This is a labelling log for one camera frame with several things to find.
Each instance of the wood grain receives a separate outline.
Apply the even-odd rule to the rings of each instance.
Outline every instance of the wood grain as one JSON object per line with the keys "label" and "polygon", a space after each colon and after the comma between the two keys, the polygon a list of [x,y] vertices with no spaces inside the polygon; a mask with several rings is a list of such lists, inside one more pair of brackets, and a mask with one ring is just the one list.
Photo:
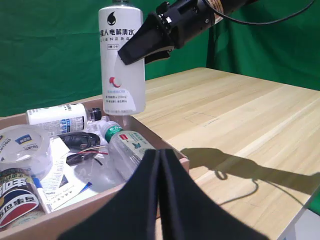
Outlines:
{"label": "wood grain", "polygon": [[196,68],[147,81],[146,94],[135,117],[189,158],[212,200],[270,239],[320,186],[319,91]]}

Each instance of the white bottle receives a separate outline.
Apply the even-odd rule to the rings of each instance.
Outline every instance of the white bottle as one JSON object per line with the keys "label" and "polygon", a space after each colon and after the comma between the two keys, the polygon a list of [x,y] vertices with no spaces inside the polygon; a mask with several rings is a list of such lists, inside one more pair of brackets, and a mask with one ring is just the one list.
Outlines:
{"label": "white bottle", "polygon": [[86,129],[88,123],[102,118],[100,108],[86,109],[82,103],[27,110],[26,122],[48,132],[50,137]]}
{"label": "white bottle", "polygon": [[140,133],[123,130],[114,121],[108,121],[101,134],[109,143],[108,153],[115,168],[126,181],[137,169],[146,150],[155,149]]}
{"label": "white bottle", "polygon": [[118,55],[143,23],[142,11],[128,2],[113,0],[98,14],[103,111],[108,115],[134,115],[146,107],[145,60],[125,65]]}

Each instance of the white pill bottle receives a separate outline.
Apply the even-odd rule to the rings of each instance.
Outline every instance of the white pill bottle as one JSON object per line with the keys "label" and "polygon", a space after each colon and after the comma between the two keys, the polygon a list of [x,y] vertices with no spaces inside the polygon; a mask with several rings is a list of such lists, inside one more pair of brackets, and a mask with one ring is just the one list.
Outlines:
{"label": "white pill bottle", "polygon": [[113,0],[98,12],[103,111],[125,116],[146,107],[145,60],[125,65],[118,51],[143,24],[142,11],[128,0]]}

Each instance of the tape roll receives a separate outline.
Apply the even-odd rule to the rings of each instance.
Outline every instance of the tape roll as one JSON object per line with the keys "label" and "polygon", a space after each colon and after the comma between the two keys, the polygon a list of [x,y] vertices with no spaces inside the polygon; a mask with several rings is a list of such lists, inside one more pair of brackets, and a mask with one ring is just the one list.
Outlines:
{"label": "tape roll", "polygon": [[0,171],[20,168],[43,179],[53,165],[50,138],[34,125],[14,125],[0,130]]}

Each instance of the green backdrop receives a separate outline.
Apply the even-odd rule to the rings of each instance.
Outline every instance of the green backdrop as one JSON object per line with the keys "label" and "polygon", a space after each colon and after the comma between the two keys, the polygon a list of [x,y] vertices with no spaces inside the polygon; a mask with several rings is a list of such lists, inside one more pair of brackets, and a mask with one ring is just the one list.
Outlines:
{"label": "green backdrop", "polygon": [[[266,22],[297,12],[310,0],[259,0],[231,17]],[[208,67],[320,90],[320,1],[287,21],[249,26],[223,20],[210,33]]]}
{"label": "green backdrop", "polygon": [[[0,1],[0,117],[101,94],[98,10],[111,2]],[[163,0],[131,2],[146,17]],[[148,64],[146,79],[205,67],[207,48],[208,31]]]}

